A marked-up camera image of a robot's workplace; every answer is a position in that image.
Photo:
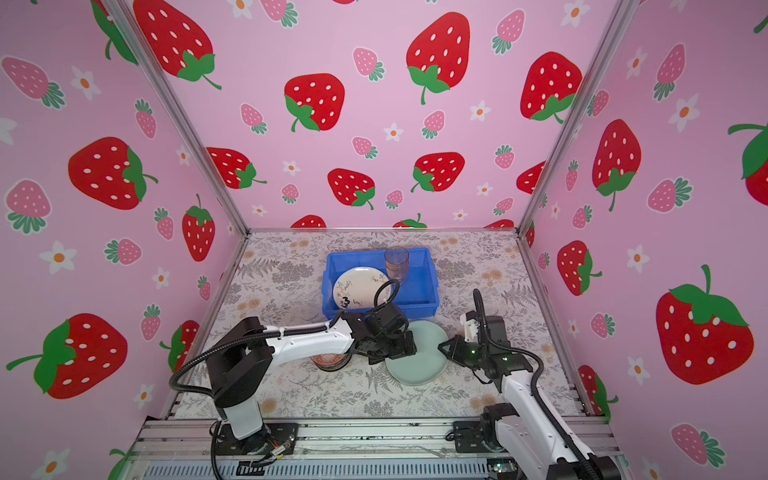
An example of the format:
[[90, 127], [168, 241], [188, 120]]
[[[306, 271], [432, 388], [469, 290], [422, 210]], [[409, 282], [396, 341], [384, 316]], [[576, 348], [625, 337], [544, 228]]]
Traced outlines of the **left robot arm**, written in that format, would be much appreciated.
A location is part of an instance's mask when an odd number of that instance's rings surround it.
[[360, 355], [371, 365], [417, 353], [409, 320], [394, 304], [364, 313], [340, 311], [326, 322], [296, 328], [240, 321], [205, 360], [212, 398], [225, 421], [224, 441], [241, 454], [272, 446], [256, 393], [273, 367], [320, 355]]

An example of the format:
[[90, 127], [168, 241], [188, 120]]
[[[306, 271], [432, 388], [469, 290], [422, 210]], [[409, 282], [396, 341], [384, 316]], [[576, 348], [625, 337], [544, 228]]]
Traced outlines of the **cream floral plate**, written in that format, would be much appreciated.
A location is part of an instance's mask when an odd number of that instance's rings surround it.
[[339, 309], [368, 310], [383, 304], [390, 296], [393, 285], [389, 284], [379, 294], [379, 288], [385, 285], [389, 278], [380, 270], [372, 267], [356, 267], [345, 271], [339, 276], [333, 286], [333, 299]]

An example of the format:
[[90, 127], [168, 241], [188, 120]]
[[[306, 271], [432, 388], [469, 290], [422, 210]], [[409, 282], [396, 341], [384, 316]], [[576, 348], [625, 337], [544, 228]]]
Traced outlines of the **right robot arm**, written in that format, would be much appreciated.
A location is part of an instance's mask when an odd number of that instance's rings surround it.
[[451, 362], [485, 374], [503, 402], [485, 415], [487, 442], [507, 451], [529, 479], [619, 479], [620, 469], [599, 456], [567, 425], [538, 387], [543, 373], [533, 353], [490, 339], [461, 335], [438, 351]]

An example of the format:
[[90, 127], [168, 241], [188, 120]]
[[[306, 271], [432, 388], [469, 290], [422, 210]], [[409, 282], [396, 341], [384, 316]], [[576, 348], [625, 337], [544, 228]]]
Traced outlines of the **green flower plate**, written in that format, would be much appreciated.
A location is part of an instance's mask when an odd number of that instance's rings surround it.
[[416, 353], [400, 359], [387, 359], [390, 375], [406, 386], [419, 386], [439, 377], [448, 364], [438, 346], [448, 340], [444, 329], [428, 320], [418, 320], [409, 325], [413, 333]]

